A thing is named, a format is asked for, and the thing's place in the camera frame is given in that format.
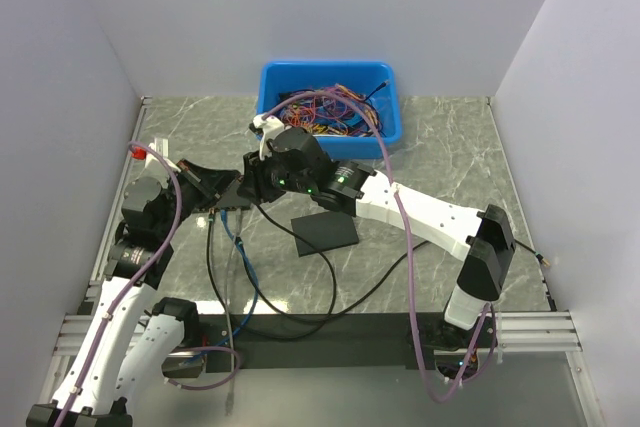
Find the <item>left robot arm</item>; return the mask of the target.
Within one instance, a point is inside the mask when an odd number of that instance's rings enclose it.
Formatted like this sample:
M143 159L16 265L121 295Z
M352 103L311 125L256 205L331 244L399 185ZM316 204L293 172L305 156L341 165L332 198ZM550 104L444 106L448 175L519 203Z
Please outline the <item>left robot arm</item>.
M181 160L166 183L140 177L126 186L91 324L66 377L49 402L32 406L27 425L132 425L134 402L166 357L200 345L196 304L176 298L157 303L134 336L173 255L171 239L193 213L215 207L239 176Z

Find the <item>black network switch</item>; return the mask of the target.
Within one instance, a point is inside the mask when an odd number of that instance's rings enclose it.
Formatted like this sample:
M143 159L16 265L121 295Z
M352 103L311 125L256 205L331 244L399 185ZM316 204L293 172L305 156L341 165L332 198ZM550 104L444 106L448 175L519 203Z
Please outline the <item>black network switch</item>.
M250 210L252 203L238 194L238 186L231 186L214 205L207 205L201 212Z
M359 243L351 216L338 212L322 212L291 220L291 230L311 242L320 252L327 252Z

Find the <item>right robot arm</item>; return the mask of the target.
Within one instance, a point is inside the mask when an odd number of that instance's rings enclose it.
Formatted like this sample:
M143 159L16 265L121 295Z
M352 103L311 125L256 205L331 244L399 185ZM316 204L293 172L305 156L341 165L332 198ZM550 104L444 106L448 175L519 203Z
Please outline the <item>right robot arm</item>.
M245 154L243 169L239 192L255 205L287 192L304 194L328 211L400 228L462 261L439 324L441 337L452 346L473 337L485 305L501 296L516 242L506 212L496 205L458 206L365 164L334 161L301 128L282 130Z

